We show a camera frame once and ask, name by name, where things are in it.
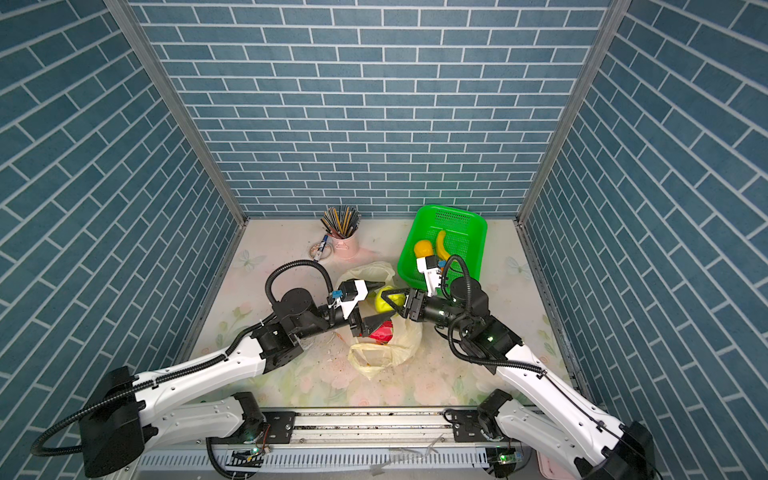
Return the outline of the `yellow apple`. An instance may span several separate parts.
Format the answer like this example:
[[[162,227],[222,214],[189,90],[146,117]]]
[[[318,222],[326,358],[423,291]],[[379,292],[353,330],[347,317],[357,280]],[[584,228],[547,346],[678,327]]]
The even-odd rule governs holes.
[[[429,240],[419,240],[413,246],[416,258],[425,258],[434,255],[434,247]]]

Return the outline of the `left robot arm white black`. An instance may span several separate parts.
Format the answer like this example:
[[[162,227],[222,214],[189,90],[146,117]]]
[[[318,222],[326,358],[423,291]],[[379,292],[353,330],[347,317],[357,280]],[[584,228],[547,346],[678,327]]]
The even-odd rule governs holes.
[[[114,473],[136,460],[150,444],[169,434],[163,421],[171,411],[230,383],[276,370],[298,357],[304,338],[347,326],[359,336],[376,331],[394,314],[387,310],[364,318],[359,304],[382,283],[347,280],[318,306],[304,288],[272,299],[271,314],[241,331],[233,342],[212,354],[172,367],[133,374],[120,367],[105,374],[79,420],[84,473],[89,478]]]

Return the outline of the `red dragon fruit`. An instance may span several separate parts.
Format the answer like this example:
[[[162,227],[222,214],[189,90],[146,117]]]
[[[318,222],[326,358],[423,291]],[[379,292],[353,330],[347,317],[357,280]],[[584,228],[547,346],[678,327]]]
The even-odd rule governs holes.
[[[394,327],[391,320],[387,320],[382,323],[375,331],[373,331],[369,338],[379,344],[388,344],[394,336]]]

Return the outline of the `yellow printed plastic bag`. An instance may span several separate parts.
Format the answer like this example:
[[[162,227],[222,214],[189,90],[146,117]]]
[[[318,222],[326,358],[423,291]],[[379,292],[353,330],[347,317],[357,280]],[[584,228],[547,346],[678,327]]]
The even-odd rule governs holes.
[[[422,342],[423,327],[394,314],[392,308],[381,298],[380,291],[395,288],[395,271],[391,264],[383,261],[350,269],[343,273],[339,282],[361,279],[383,282],[384,287],[370,293],[360,305],[362,317],[381,313],[392,313],[377,329],[367,336],[346,335],[349,345],[348,360],[352,367],[368,379],[381,373],[392,373],[411,359]]]

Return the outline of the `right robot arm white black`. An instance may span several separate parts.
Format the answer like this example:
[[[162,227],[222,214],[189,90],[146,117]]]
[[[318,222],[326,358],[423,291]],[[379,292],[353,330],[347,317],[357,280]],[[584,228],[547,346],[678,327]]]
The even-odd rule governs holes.
[[[385,290],[381,298],[406,320],[444,329],[457,358],[487,368],[536,406],[531,411],[495,391],[478,409],[488,436],[519,440],[575,478],[659,478],[650,431],[637,421],[622,422],[552,373],[492,315],[476,280],[454,280],[445,298],[417,289]]]

